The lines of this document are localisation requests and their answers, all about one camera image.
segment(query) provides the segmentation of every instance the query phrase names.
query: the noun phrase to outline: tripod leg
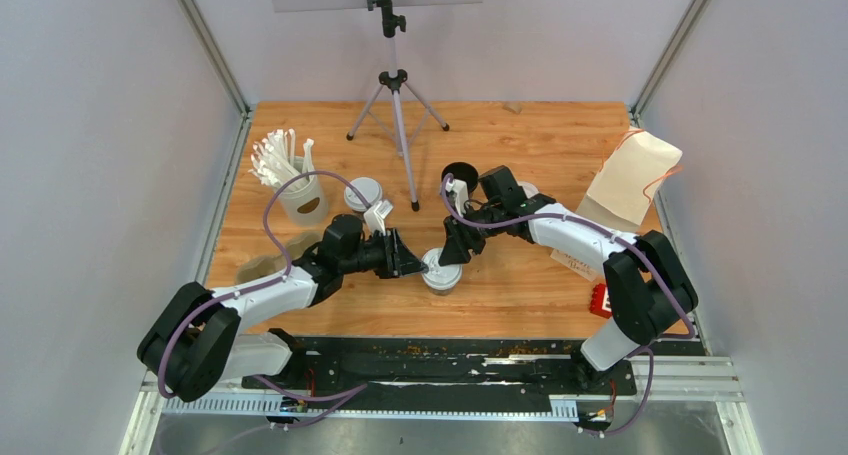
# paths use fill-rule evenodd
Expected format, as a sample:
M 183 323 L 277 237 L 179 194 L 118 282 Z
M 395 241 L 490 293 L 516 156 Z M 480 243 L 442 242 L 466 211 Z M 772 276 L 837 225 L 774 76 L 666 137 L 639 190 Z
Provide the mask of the tripod leg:
M 418 90 L 416 90 L 411 83 L 404 82 L 404 85 L 406 85 L 406 88 L 408 88 L 409 91 L 412 92 L 413 95 L 415 95 L 415 98 L 417 98 L 419 102 L 421 102 L 421 105 L 424 105 L 424 108 L 426 108 L 427 111 L 430 112 L 430 115 L 432 115 L 433 118 L 435 118 L 436 121 L 439 122 L 439 125 L 441 125 L 442 130 L 446 132 L 450 130 L 450 125 L 448 125 L 448 122 L 446 122 L 445 119 L 442 118 L 441 115 L 439 115 L 439 112 L 437 112 L 436 109 L 433 108 L 432 105 L 430 105 L 430 102 L 428 102 L 427 99 L 425 99 L 421 96 L 421 94 L 418 93 Z
M 403 151 L 403 164 L 406 166 L 406 178 L 409 181 L 409 199 L 412 202 L 412 210 L 417 212 L 421 207 L 418 204 L 418 194 L 415 193 L 415 178 L 412 174 L 412 164 L 409 162 L 409 147 L 406 143 L 406 129 L 403 126 L 403 109 L 400 105 L 399 92 L 392 92 L 392 108 L 395 112 L 395 134 Z
M 353 128 L 347 132 L 347 139 L 353 140 L 353 136 L 356 134 L 356 131 L 359 129 L 359 126 L 362 125 L 362 121 L 365 120 L 365 116 L 368 115 L 368 112 L 371 111 L 371 105 L 374 105 L 374 100 L 377 100 L 377 96 L 380 95 L 380 91 L 383 89 L 383 86 L 378 84 L 377 90 L 374 90 L 374 93 L 371 95 L 371 98 L 368 99 L 368 103 L 365 104 L 365 108 L 362 109 L 362 113 L 359 114 L 359 118 L 356 119 L 356 122 L 353 124 Z

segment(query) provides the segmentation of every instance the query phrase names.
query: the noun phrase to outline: black round container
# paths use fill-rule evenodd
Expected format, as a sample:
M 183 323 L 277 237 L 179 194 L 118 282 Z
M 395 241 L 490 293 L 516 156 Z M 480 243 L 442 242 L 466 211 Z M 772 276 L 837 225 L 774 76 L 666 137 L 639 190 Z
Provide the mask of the black round container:
M 477 169 L 470 163 L 453 162 L 442 170 L 441 180 L 444 180 L 445 175 L 449 173 L 453 174 L 453 178 L 462 180 L 468 185 L 468 196 L 470 197 L 474 189 L 477 188 Z

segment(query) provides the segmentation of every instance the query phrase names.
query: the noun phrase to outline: gray floor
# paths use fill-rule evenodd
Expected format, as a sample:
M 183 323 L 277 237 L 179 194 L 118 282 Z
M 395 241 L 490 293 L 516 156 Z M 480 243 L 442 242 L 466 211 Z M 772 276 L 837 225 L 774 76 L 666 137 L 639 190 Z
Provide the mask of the gray floor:
M 629 418 L 633 403 L 619 402 L 616 417 Z M 236 434 L 263 425 L 259 417 L 170 415 L 160 426 L 167 455 L 199 455 Z M 561 423 L 327 419 L 283 432 L 262 430 L 218 454 L 467 455 L 521 453 L 569 455 L 645 453 L 729 454 L 712 403 L 650 403 L 624 434 L 597 440 Z M 151 454 L 157 454 L 154 446 Z

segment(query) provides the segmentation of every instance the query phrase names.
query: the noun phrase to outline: paper bag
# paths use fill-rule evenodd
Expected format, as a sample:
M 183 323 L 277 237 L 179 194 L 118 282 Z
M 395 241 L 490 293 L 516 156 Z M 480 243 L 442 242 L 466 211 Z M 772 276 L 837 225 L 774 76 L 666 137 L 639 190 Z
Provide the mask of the paper bag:
M 592 180 L 575 213 L 616 230 L 635 232 L 663 177 L 682 155 L 674 145 L 630 127 Z

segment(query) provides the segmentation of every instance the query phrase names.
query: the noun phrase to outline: white wall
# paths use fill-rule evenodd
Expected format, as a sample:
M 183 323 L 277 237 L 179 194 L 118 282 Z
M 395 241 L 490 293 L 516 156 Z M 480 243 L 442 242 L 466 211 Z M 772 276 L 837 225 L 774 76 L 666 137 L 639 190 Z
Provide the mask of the white wall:
M 713 0 L 646 126 L 683 149 L 663 190 L 769 455 L 844 453 L 846 0 Z
M 0 440 L 113 454 L 237 115 L 176 0 L 0 0 Z
M 691 0 L 408 7 L 401 68 L 434 100 L 635 101 Z M 361 100 L 386 69 L 379 12 L 197 0 L 250 103 Z

